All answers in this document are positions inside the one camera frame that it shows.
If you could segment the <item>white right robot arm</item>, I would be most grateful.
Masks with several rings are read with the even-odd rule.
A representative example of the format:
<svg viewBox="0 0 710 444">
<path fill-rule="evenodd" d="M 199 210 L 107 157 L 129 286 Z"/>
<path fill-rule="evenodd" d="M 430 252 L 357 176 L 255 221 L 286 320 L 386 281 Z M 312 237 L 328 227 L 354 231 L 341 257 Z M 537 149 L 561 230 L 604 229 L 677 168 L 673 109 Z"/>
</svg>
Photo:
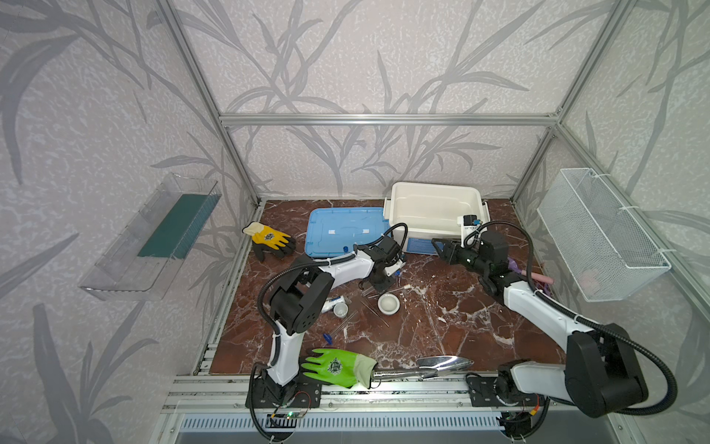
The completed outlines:
<svg viewBox="0 0 710 444">
<path fill-rule="evenodd" d="M 565 364 L 517 361 L 499 370 L 511 391 L 573 404 L 591 418 L 616 413 L 652 416 L 669 410 L 679 395 L 666 363 L 632 340 L 617 324 L 577 314 L 536 287 L 532 271 L 510 268 L 508 241 L 484 223 L 463 240 L 434 239 L 440 259 L 475 273 L 497 303 L 523 316 L 566 353 Z"/>
</svg>

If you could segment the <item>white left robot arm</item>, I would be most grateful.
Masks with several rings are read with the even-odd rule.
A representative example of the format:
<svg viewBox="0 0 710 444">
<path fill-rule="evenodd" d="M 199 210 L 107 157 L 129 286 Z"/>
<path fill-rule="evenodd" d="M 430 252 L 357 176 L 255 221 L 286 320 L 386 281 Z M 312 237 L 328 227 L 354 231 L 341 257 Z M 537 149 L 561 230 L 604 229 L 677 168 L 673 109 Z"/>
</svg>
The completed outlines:
<svg viewBox="0 0 710 444">
<path fill-rule="evenodd" d="M 345 255 L 325 260 L 300 256 L 264 284 L 257 310 L 273 329 L 271 354 L 266 364 L 253 366 L 247 407 L 276 407 L 295 396 L 303 336 L 318 320 L 331 290 L 351 281 L 367 283 L 379 293 L 389 290 L 404 266 L 408 234 L 407 224 L 397 223 Z"/>
</svg>

